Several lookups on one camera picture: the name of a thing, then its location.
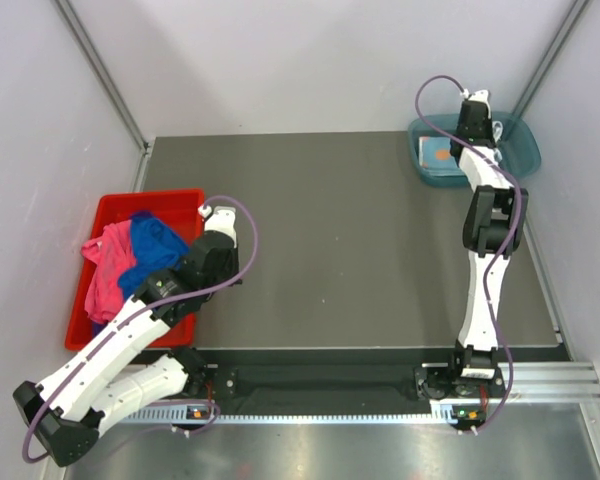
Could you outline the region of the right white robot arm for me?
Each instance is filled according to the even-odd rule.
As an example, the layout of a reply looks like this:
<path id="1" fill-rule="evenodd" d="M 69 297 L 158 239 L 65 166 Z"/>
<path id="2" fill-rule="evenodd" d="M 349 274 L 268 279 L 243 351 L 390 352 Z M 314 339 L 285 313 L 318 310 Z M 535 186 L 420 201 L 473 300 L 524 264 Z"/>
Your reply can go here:
<path id="1" fill-rule="evenodd" d="M 510 259 L 517 250 L 528 193 L 496 159 L 489 92 L 467 93 L 462 101 L 450 153 L 473 196 L 462 230 L 470 278 L 464 322 L 453 357 L 459 381 L 492 382 L 498 376 L 497 314 Z"/>

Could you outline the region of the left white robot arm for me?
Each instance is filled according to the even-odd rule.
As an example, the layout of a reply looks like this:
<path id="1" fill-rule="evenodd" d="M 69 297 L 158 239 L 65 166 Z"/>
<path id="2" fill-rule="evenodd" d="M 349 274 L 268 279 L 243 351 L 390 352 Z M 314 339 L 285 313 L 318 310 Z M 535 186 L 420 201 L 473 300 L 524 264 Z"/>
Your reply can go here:
<path id="1" fill-rule="evenodd" d="M 196 313 L 214 293 L 240 282 L 234 228 L 205 229 L 174 267 L 149 274 L 112 321 L 70 361 L 13 399 L 27 426 L 22 458 L 69 466 L 113 426 L 167 397 L 208 387 L 209 367 L 191 347 L 162 355 L 139 372 L 118 374 L 156 339 Z"/>

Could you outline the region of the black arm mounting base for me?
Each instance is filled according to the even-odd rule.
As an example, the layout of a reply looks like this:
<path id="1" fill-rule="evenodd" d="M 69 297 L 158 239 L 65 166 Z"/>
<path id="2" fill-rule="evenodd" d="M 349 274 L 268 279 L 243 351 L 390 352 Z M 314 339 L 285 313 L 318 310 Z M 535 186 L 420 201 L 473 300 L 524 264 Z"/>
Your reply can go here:
<path id="1" fill-rule="evenodd" d="M 214 400 L 226 417 L 423 413 L 431 401 L 482 403 L 504 392 L 500 380 L 480 387 L 449 379 L 445 366 L 221 365 L 182 398 Z"/>

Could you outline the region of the light blue polka-dot towel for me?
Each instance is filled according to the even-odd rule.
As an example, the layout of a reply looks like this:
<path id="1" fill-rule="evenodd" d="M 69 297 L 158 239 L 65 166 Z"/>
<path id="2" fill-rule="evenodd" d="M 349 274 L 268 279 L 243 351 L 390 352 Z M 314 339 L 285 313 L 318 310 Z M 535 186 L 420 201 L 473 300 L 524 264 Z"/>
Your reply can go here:
<path id="1" fill-rule="evenodd" d="M 451 141 L 446 136 L 420 136 L 417 166 L 430 177 L 462 177 L 464 173 L 451 155 Z"/>

